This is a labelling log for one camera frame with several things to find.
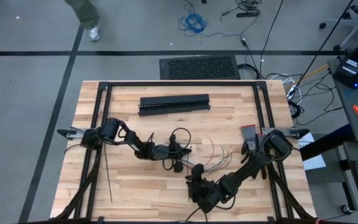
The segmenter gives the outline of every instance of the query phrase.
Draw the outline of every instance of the extension cord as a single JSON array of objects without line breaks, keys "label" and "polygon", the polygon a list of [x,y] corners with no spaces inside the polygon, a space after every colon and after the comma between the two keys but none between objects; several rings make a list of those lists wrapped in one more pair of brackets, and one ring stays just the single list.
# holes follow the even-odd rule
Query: extension cord
[{"label": "extension cord", "polygon": [[291,86],[290,91],[287,93],[287,99],[292,100],[293,96],[295,95],[296,88],[298,88],[298,84]]}]

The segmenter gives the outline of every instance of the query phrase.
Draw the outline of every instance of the butcher block tabletop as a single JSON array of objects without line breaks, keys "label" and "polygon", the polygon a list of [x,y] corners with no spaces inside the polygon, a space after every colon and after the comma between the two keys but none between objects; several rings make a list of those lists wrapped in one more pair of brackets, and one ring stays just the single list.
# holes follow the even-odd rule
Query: butcher block tabletop
[{"label": "butcher block tabletop", "polygon": [[[278,128],[293,126],[288,109],[285,91],[281,81],[266,81],[275,125]],[[99,81],[83,82],[75,111],[73,127],[89,128],[94,110]],[[141,97],[209,94],[210,110],[186,113],[172,113],[154,116],[138,115]],[[265,124],[267,114],[262,91],[260,102],[264,111]],[[106,91],[101,97],[97,127],[101,124]],[[108,118],[117,118],[126,122],[129,129],[146,141],[154,133],[156,144],[168,144],[171,132],[176,128],[186,128],[191,133],[188,148],[192,152],[189,160],[193,164],[202,163],[211,167],[222,159],[222,154],[232,153],[232,159],[221,170],[203,174],[208,180],[218,180],[222,175],[234,172],[241,167],[239,161],[244,139],[241,126],[255,124],[260,132],[254,92],[251,86],[114,86],[111,93]],[[184,147],[189,136],[186,131],[176,131],[177,141]],[[68,147],[80,143],[81,139],[68,142]],[[296,147],[296,140],[289,139]],[[57,185],[51,217],[57,216],[68,205],[78,190],[86,149],[80,146],[67,150],[60,179]],[[91,166],[95,153],[92,154]],[[188,198],[185,176],[186,167],[181,173],[166,171],[162,161],[139,160],[127,145],[106,145],[106,155],[102,153],[98,172],[98,182],[93,206],[92,220],[102,216],[106,221],[180,221],[197,208]],[[288,188],[307,212],[315,216],[315,210],[298,151],[293,151],[283,162]],[[285,217],[285,203],[278,188],[282,215]],[[85,193],[81,217],[85,216],[88,192]],[[232,201],[220,205],[229,207]],[[207,214],[208,221],[239,222],[267,221],[275,216],[270,192],[269,178],[262,179],[261,173],[256,179],[251,177],[243,181],[235,205],[230,210],[214,208]],[[201,211],[196,212],[191,221],[205,221]]]}]

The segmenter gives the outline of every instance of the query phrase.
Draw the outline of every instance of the black cable organizer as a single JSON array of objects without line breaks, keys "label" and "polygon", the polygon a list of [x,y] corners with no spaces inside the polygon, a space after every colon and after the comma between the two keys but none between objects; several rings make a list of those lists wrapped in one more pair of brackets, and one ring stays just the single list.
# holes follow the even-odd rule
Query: black cable organizer
[{"label": "black cable organizer", "polygon": [[209,110],[209,95],[158,96],[140,98],[139,116]]}]

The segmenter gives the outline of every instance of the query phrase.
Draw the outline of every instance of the person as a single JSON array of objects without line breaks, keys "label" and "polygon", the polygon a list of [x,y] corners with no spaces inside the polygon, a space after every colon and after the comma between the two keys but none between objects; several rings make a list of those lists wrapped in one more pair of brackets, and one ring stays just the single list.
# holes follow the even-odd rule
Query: person
[{"label": "person", "polygon": [[91,41],[99,40],[99,13],[90,0],[65,0],[70,5],[81,25],[89,30]]}]

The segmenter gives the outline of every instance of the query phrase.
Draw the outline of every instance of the black metal frame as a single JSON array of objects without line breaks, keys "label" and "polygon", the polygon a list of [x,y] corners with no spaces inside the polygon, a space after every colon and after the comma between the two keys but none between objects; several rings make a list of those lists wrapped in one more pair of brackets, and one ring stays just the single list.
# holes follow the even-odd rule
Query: black metal frame
[{"label": "black metal frame", "polygon": [[[262,90],[262,93],[264,95],[264,101],[265,101],[265,105],[266,105],[266,111],[267,111],[269,125],[272,128],[275,127],[273,113],[272,113],[272,107],[270,105],[270,100],[269,100],[269,92],[267,91],[267,85],[266,85],[265,81],[253,81],[253,82],[247,82],[247,81],[245,81],[245,82],[222,82],[222,81],[168,82],[168,81],[158,81],[158,82],[117,82],[117,83],[99,82],[98,92],[96,95],[96,101],[95,101],[95,106],[94,106],[94,111],[93,111],[93,116],[92,116],[91,128],[96,127],[100,103],[101,103],[101,96],[102,96],[102,92],[104,90],[106,90],[106,100],[104,102],[101,123],[103,124],[107,120],[108,113],[109,113],[111,92],[112,92],[112,88],[114,86],[251,86],[254,91],[254,98],[255,98],[255,104],[256,104],[256,109],[257,109],[257,114],[258,114],[259,126],[262,131],[262,128],[266,128],[266,127],[265,127],[265,121],[264,121],[264,116],[263,116],[263,111],[262,111],[262,105],[260,104],[260,96],[259,96],[259,91],[258,91],[258,87],[259,87]],[[80,186],[83,185],[83,183],[86,180],[90,160],[91,160],[91,149],[86,149],[83,170],[81,173]],[[100,160],[101,160],[101,151],[97,151],[96,156],[94,158],[95,164],[100,165]],[[280,174],[280,177],[284,181],[285,185],[287,186],[287,180],[285,178],[285,171],[283,168],[283,164],[282,164],[282,162],[278,162],[277,165],[278,165],[278,172]],[[282,214],[281,214],[281,209],[280,209],[280,202],[278,201],[277,187],[270,175],[272,169],[274,169],[273,165],[269,164],[269,166],[268,166],[269,182],[270,182],[270,190],[272,193],[272,200],[273,200],[273,206],[274,206],[274,210],[275,210],[275,216],[276,216],[276,218],[281,218]],[[89,200],[88,200],[86,216],[85,216],[85,218],[87,218],[89,220],[92,217],[94,195],[96,193],[96,184],[98,181],[97,178],[98,178],[98,175],[96,174],[95,178],[93,179],[93,181],[91,183],[91,189],[89,192]],[[293,218],[294,216],[293,216],[292,207],[291,207],[289,201],[286,198],[284,198],[284,199],[285,199],[285,205],[286,205],[286,209],[287,209],[288,218]],[[82,208],[82,198],[80,199],[80,201],[78,202],[78,204],[75,207],[74,218],[80,217],[81,208]],[[103,223],[130,224],[130,223],[135,223],[135,222],[106,222],[106,221],[103,221]],[[157,223],[158,224],[167,224],[167,223],[171,224],[171,223],[176,223],[176,222],[157,222]],[[259,223],[266,223],[266,222],[236,222],[236,223],[259,224]]]}]

